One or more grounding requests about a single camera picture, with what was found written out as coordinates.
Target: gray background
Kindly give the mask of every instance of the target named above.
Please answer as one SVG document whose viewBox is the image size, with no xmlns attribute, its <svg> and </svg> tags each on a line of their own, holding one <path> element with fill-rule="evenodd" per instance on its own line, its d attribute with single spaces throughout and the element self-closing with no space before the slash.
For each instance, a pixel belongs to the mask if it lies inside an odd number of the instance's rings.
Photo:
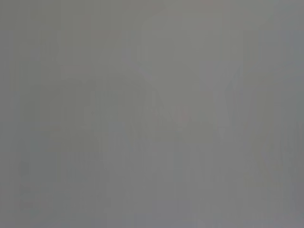
<svg viewBox="0 0 304 228">
<path fill-rule="evenodd" d="M 303 12 L 2 0 L 0 227 L 303 227 Z"/>
</svg>

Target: gray surface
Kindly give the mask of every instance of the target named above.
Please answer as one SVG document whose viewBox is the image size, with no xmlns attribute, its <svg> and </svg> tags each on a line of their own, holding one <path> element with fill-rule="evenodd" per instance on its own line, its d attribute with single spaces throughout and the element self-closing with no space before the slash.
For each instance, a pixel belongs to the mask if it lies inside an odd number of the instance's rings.
<svg viewBox="0 0 304 228">
<path fill-rule="evenodd" d="M 302 2 L 1 1 L 0 227 L 303 227 Z"/>
</svg>

